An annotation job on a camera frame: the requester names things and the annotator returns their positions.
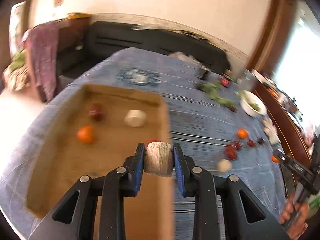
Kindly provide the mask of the clear glass jar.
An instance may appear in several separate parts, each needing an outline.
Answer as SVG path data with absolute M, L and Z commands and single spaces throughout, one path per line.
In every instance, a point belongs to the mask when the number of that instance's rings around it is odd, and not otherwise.
M 243 74 L 239 81 L 239 89 L 252 91 L 257 81 L 256 76 L 249 70 L 244 69 Z

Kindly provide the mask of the dark red jujube date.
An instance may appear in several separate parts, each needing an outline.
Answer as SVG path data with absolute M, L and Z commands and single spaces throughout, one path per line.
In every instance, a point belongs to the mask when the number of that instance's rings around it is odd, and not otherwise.
M 93 103 L 90 110 L 88 111 L 88 116 L 94 121 L 104 120 L 104 108 L 101 103 Z

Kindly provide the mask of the small orange tangerine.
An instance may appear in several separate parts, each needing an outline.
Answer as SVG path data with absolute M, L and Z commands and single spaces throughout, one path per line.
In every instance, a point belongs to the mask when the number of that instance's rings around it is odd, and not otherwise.
M 247 130 L 245 130 L 244 128 L 241 128 L 237 131 L 237 136 L 240 138 L 240 139 L 246 139 L 248 138 L 249 136 L 249 133 Z

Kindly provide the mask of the large orange tangerine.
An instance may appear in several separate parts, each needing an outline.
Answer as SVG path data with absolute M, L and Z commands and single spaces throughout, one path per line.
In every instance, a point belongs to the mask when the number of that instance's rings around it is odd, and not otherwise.
M 272 156 L 272 161 L 274 163 L 280 163 L 280 161 L 275 156 Z

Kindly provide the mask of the green cloth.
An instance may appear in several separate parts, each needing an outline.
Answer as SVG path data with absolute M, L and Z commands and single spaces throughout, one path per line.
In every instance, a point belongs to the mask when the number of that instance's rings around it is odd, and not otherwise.
M 25 49 L 19 51 L 12 59 L 12 63 L 9 66 L 9 69 L 13 72 L 17 69 L 20 69 L 25 65 Z

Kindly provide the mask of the dark purple plum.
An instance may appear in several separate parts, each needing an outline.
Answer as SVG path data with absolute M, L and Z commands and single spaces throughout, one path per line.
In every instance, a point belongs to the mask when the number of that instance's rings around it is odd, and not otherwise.
M 259 138 L 258 140 L 257 140 L 257 143 L 259 144 L 259 145 L 262 145 L 262 144 L 264 144 L 264 139 L 263 138 Z

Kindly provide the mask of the black leather sofa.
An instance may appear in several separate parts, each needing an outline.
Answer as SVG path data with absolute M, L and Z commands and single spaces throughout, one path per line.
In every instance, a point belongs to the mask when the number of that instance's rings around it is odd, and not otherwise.
M 76 79 L 117 51 L 131 47 L 163 55 L 182 52 L 217 74 L 231 69 L 222 49 L 183 30 L 138 29 L 132 24 L 98 21 L 88 27 L 80 44 L 79 50 L 69 47 L 57 54 L 58 75 Z

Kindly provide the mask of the white knit work glove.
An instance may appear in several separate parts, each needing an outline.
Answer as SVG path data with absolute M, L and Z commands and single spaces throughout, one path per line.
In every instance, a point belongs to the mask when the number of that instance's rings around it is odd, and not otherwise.
M 274 126 L 272 120 L 269 118 L 263 117 L 262 124 L 264 126 L 263 131 L 267 135 L 270 144 L 271 145 L 279 144 L 280 140 L 278 137 L 277 129 Z

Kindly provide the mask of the white plastic bowl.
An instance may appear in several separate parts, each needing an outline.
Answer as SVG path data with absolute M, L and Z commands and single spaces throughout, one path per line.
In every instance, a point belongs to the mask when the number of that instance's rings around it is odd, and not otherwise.
M 240 106 L 249 116 L 256 118 L 267 114 L 266 106 L 255 94 L 242 90 L 240 92 L 240 99 Z

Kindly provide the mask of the blue plaid tablecloth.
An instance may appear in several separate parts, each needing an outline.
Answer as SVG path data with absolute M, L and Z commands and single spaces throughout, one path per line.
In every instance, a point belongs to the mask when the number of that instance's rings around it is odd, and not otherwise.
M 283 178 L 279 165 L 272 163 L 272 146 L 263 132 L 260 118 L 248 116 L 241 107 L 236 113 L 210 100 L 196 90 L 198 66 L 192 63 L 137 48 L 116 52 L 67 85 L 39 114 L 12 151 L 11 160 L 1 174 L 1 208 L 11 224 L 25 239 L 40 219 L 26 207 L 27 187 L 37 161 L 44 136 L 61 106 L 84 84 L 97 83 L 155 92 L 169 106 L 172 132 L 188 141 L 181 143 L 183 153 L 196 165 L 218 175 L 213 169 L 223 158 L 222 139 L 232 140 L 239 128 L 245 128 L 252 140 L 265 142 L 255 148 L 242 148 L 233 169 L 223 177 L 236 174 L 254 192 L 276 220 L 285 205 Z M 136 81 L 148 76 L 155 85 Z

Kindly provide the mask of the purple floral cloth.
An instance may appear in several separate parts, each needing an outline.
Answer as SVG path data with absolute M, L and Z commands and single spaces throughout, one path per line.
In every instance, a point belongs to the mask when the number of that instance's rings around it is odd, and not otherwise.
M 59 30 L 54 21 L 39 24 L 25 33 L 25 59 L 33 93 L 49 102 L 56 91 L 56 55 Z

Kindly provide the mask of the brown cardboard tray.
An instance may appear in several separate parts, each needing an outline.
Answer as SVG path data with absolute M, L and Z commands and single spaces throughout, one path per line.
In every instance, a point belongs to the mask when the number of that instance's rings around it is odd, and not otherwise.
M 104 120 L 88 116 L 93 103 L 101 103 Z M 147 114 L 142 127 L 124 122 L 129 110 Z M 77 131 L 92 126 L 95 142 L 83 144 Z M 62 105 L 49 126 L 33 169 L 27 208 L 43 218 L 83 175 L 108 174 L 135 153 L 140 142 L 169 141 L 166 101 L 155 93 L 88 83 Z M 145 173 L 138 196 L 126 198 L 127 239 L 173 239 L 173 181 Z

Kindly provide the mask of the brown patterned blanket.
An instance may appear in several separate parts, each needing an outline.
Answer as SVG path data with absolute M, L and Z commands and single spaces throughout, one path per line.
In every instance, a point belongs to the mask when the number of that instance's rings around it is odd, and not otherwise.
M 26 65 L 11 70 L 7 67 L 3 73 L 4 84 L 7 90 L 20 91 L 30 87 L 28 68 Z

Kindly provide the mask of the orange tangerine in tray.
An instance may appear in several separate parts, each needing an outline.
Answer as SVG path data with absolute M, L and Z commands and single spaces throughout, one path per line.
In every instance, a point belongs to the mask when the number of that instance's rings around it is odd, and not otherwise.
M 77 139 L 83 144 L 92 144 L 95 142 L 94 129 L 92 126 L 84 126 L 78 129 Z

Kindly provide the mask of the green leafy vegetable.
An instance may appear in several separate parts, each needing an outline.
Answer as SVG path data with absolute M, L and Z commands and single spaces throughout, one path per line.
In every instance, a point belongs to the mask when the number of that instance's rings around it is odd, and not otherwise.
M 198 82 L 195 85 L 195 88 L 205 92 L 211 100 L 217 102 L 219 105 L 227 107 L 229 110 L 236 112 L 235 103 L 232 100 L 219 96 L 219 90 L 221 88 L 219 83 Z

